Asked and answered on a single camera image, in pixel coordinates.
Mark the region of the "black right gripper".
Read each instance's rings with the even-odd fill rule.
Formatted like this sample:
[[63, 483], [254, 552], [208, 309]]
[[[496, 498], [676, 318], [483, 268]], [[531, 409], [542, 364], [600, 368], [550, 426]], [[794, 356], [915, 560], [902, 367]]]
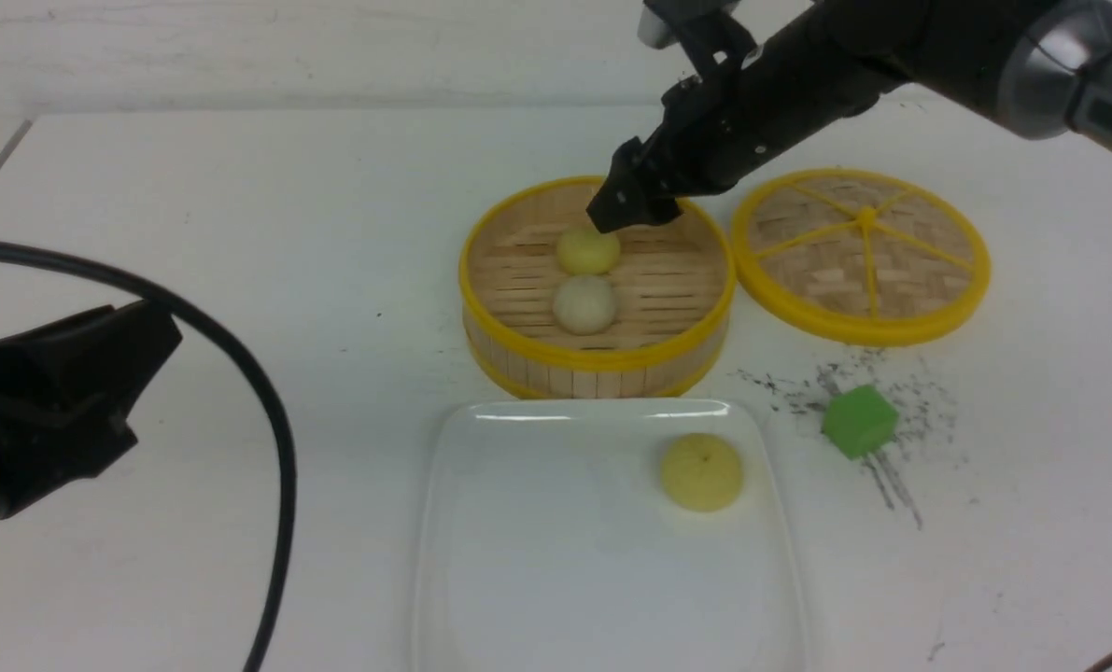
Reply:
[[717, 195], [855, 109], [855, 59], [822, 29], [795, 19], [756, 59], [709, 80], [696, 71], [662, 95], [645, 144], [632, 137], [586, 213], [598, 233], [663, 226], [678, 197]]

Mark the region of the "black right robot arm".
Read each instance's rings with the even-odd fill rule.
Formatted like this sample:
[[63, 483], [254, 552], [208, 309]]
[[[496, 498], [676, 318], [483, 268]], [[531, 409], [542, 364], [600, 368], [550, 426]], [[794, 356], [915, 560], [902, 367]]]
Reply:
[[732, 1], [648, 1], [641, 42], [694, 75], [646, 139], [612, 154], [599, 233], [661, 226], [830, 123], [919, 85], [1021, 139], [1073, 132], [1112, 154], [1112, 1], [813, 1], [759, 43]]

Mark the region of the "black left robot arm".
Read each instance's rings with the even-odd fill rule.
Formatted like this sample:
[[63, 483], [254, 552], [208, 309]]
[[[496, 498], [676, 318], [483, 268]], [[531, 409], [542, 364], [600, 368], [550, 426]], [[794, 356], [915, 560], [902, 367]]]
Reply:
[[129, 415], [181, 340], [153, 302], [0, 339], [0, 522], [132, 449]]

